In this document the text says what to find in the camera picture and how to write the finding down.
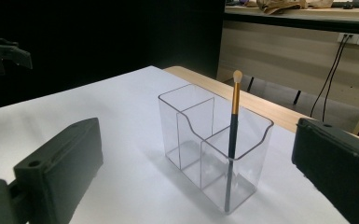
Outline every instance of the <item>white tabletop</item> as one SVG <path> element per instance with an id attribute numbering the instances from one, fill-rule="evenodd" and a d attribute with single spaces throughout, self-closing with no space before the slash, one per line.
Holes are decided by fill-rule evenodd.
<path id="1" fill-rule="evenodd" d="M 0 108 L 0 178 L 68 125 L 98 118 L 104 165 L 71 223 L 348 223 L 291 162 L 295 135 L 275 125 L 256 194 L 231 215 L 164 155 L 158 96 L 188 84 L 149 66 Z"/>

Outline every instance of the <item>brush bristles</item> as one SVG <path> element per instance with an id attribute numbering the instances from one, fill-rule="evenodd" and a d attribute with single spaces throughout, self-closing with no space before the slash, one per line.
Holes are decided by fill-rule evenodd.
<path id="1" fill-rule="evenodd" d="M 239 70 L 236 70 L 233 74 L 234 82 L 240 83 L 242 79 L 242 72 Z"/>

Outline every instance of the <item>gold ferrule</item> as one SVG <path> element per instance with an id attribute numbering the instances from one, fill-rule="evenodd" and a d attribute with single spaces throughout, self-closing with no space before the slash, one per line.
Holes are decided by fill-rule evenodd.
<path id="1" fill-rule="evenodd" d="M 232 114 L 238 114 L 239 104 L 240 104 L 240 84 L 236 82 L 234 85 L 234 92 L 232 95 Z"/>

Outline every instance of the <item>clear plastic container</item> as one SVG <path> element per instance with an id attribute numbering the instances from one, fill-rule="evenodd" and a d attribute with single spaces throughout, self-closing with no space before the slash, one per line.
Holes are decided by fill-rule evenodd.
<path id="1" fill-rule="evenodd" d="M 197 85 L 159 96 L 165 155 L 220 211 L 257 188 L 273 122 L 240 106 L 235 158 L 228 157 L 231 101 Z"/>

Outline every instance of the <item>makeup brush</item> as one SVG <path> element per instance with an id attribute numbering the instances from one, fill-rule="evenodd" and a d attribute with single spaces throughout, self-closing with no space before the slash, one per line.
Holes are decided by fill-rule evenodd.
<path id="1" fill-rule="evenodd" d="M 238 110 L 240 104 L 240 88 L 241 88 L 242 72 L 236 70 L 233 74 L 233 78 L 234 78 L 234 92 L 232 95 L 231 123 L 229 127 L 229 139 L 228 139 L 228 157 L 230 159 L 235 158 L 235 145 L 237 143 Z M 225 212 L 229 211 L 229 201 L 231 197 L 232 168 L 233 168 L 233 160 L 229 160 L 228 182 L 226 186 Z"/>

